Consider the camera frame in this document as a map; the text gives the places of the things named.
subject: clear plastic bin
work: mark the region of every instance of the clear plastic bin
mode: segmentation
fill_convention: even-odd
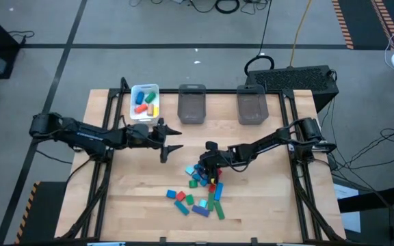
[[[182,124],[203,124],[206,117],[206,87],[180,85],[177,115]]]
[[[135,109],[139,106],[136,104],[136,97],[139,92],[144,93],[144,100],[145,98],[151,93],[154,92],[156,93],[155,99],[151,102],[155,107],[157,107],[159,110],[157,111],[158,114],[154,116],[148,116],[147,115],[147,110],[145,110],[142,113],[135,113]],[[134,85],[131,88],[131,99],[130,99],[130,118],[132,120],[135,120],[136,122],[144,123],[144,124],[156,124],[157,119],[159,119],[159,115],[161,112],[160,109],[160,94],[159,94],[159,86],[156,84],[148,84],[148,85]]]
[[[262,85],[238,86],[237,106],[240,124],[261,124],[268,118],[267,100]]]

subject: wooden tabletop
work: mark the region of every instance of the wooden tabletop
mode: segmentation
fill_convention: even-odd
[[[84,122],[102,125],[107,93],[107,90],[90,92]],[[192,194],[196,202],[207,199],[207,187],[188,188],[190,176],[185,173],[185,168],[196,164],[206,151],[206,141],[215,141],[219,149],[225,150],[229,145],[256,141],[282,127],[278,96],[266,97],[270,116],[261,125],[238,123],[235,94],[207,94],[205,123],[189,125],[181,124],[177,117],[178,95],[161,94],[161,117],[170,128],[183,133],[168,136],[166,143],[183,144],[184,147],[171,153],[167,163],[159,162],[159,150],[115,151],[101,240],[159,241],[159,237],[166,236],[168,242],[247,243],[250,238],[257,237],[260,243],[301,243],[286,146],[260,154],[243,173],[223,169],[224,190],[220,201],[226,216],[224,220],[220,221],[215,211],[209,218],[193,212],[184,216],[174,200],[166,197],[166,191],[172,189]],[[129,118],[129,99],[130,95],[126,94],[122,113],[127,124],[133,124]],[[295,91],[295,102],[299,118],[317,118],[311,91]],[[325,154],[315,154],[315,157],[326,161]],[[72,170],[86,159],[86,154],[76,154]],[[56,236],[63,235],[85,208],[93,167],[93,163],[86,165],[70,181]],[[314,162],[309,168],[318,210],[335,232],[345,238],[329,167]],[[306,207],[305,211],[308,234],[314,238],[311,214]],[[92,214],[89,235],[93,235],[95,219],[96,211]]]

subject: yellow cable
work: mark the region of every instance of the yellow cable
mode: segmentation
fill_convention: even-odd
[[[291,66],[291,64],[293,63],[294,50],[296,49],[296,42],[298,41],[299,31],[300,31],[300,29],[302,28],[302,23],[304,22],[306,13],[308,12],[308,9],[309,9],[309,5],[311,5],[311,2],[312,2],[312,1],[313,1],[313,0],[308,0],[308,4],[306,5],[306,9],[305,9],[304,15],[302,16],[302,20],[300,20],[300,24],[299,24],[299,27],[298,27],[298,31],[295,33],[294,44],[293,44],[293,50],[291,51],[290,66]]]

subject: white paper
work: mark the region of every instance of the white paper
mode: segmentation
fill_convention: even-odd
[[[342,185],[334,184],[337,199],[352,197],[358,195],[358,190],[347,188]],[[361,233],[360,212],[343,213],[341,215],[343,226],[346,230]]]

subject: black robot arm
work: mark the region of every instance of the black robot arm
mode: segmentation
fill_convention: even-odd
[[[64,118],[57,113],[41,113],[33,117],[29,134],[38,142],[63,141],[70,148],[81,148],[93,161],[106,161],[110,148],[152,148],[161,149],[161,163],[165,163],[170,152],[182,147],[164,146],[167,135],[182,133],[169,128],[162,118],[151,132],[145,124],[127,125],[109,131],[73,118]]]
[[[290,129],[295,126],[300,130],[303,140],[290,138]],[[336,146],[327,143],[320,133],[320,128],[315,119],[303,118],[292,122],[289,126],[277,129],[274,133],[253,143],[242,143],[229,146],[227,151],[218,150],[218,145],[208,141],[206,149],[209,150],[200,155],[198,162],[198,172],[207,176],[208,181],[218,183],[218,168],[232,167],[237,172],[236,167],[248,166],[259,154],[267,152],[280,145],[291,145],[294,148],[296,159],[302,162],[314,160],[313,152],[329,153]]]

